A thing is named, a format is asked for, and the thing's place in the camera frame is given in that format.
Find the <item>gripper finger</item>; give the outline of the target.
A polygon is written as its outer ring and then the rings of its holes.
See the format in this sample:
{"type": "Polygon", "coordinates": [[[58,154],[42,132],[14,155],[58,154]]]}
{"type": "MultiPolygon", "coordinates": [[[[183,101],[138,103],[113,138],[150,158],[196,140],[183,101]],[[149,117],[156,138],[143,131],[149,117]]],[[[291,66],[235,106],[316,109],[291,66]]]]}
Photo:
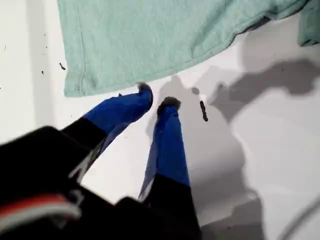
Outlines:
{"type": "Polygon", "coordinates": [[[105,99],[78,120],[62,129],[78,143],[103,152],[130,124],[139,120],[153,104],[153,92],[146,83],[138,92],[105,99]]]}
{"type": "Polygon", "coordinates": [[[178,113],[180,106],[178,99],[168,96],[157,108],[139,200],[160,217],[172,236],[200,237],[178,113]]]}

